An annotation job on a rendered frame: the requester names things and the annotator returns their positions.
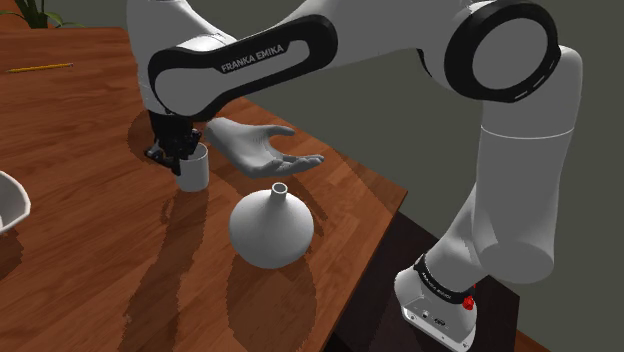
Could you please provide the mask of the white bowl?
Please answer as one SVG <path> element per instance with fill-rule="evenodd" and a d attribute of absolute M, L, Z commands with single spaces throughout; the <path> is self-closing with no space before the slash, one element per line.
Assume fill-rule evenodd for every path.
<path fill-rule="evenodd" d="M 0 171 L 0 234 L 14 228 L 30 215 L 31 200 L 23 185 Z"/>

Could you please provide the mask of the brown wooden table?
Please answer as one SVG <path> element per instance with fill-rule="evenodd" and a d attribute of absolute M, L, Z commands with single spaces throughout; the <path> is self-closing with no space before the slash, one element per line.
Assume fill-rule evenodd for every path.
<path fill-rule="evenodd" d="M 324 162 L 286 180 L 307 253 L 263 270 L 228 220 L 271 181 L 211 150 L 209 187 L 183 193 L 152 141 L 123 29 L 0 32 L 0 170 L 32 202 L 0 235 L 0 352 L 321 352 L 405 190 L 305 132 L 275 138 Z"/>

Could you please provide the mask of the white cup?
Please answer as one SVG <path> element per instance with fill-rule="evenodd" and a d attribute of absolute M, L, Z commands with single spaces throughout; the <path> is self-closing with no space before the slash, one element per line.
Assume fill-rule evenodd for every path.
<path fill-rule="evenodd" d="M 183 192 L 204 190 L 209 183 L 208 150 L 203 143 L 198 143 L 195 151 L 187 159 L 179 161 L 180 175 L 176 184 Z"/>

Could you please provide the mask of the yellow pencil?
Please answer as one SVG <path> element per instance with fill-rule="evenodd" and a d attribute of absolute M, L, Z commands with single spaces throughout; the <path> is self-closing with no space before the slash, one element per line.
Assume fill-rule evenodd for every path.
<path fill-rule="evenodd" d="M 16 74 L 16 73 L 43 71 L 43 70 L 51 70 L 51 69 L 70 68 L 73 66 L 74 66 L 73 63 L 61 63 L 61 64 L 30 66 L 30 67 L 23 67 L 23 68 L 12 68 L 12 69 L 6 70 L 5 72 L 10 73 L 10 74 Z"/>

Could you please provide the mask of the green potted plant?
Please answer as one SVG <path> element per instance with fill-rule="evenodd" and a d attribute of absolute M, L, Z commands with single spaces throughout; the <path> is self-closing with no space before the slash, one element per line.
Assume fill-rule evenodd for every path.
<path fill-rule="evenodd" d="M 56 13 L 46 10 L 46 0 L 12 0 L 17 6 L 17 10 L 0 10 L 0 15 L 13 15 L 19 17 L 28 24 L 31 29 L 48 28 L 50 22 L 53 22 L 53 28 L 64 27 L 82 27 L 84 25 L 65 21 L 63 17 Z"/>

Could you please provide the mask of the white round vase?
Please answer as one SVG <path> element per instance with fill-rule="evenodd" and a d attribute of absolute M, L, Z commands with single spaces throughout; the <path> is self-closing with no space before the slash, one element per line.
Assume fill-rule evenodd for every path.
<path fill-rule="evenodd" d="M 234 250 L 249 264 L 278 269 L 299 258 L 309 248 L 314 221 L 306 204 L 282 182 L 242 198 L 228 223 Z"/>

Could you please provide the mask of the white hand sculpture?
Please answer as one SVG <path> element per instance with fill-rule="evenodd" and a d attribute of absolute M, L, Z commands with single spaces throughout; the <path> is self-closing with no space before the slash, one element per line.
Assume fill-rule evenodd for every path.
<path fill-rule="evenodd" d="M 319 166 L 320 154 L 293 156 L 280 152 L 270 143 L 273 136 L 293 136 L 295 130 L 282 125 L 248 125 L 219 117 L 206 124 L 207 142 L 240 172 L 252 179 L 286 177 Z"/>

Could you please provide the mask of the dark robot stand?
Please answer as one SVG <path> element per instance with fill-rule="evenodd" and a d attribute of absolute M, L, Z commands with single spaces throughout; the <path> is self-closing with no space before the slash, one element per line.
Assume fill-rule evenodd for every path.
<path fill-rule="evenodd" d="M 355 289 L 324 352 L 451 352 L 407 323 L 394 293 L 396 274 L 436 238 L 397 213 Z M 469 352 L 516 352 L 520 298 L 488 276 L 476 284 L 477 331 Z"/>

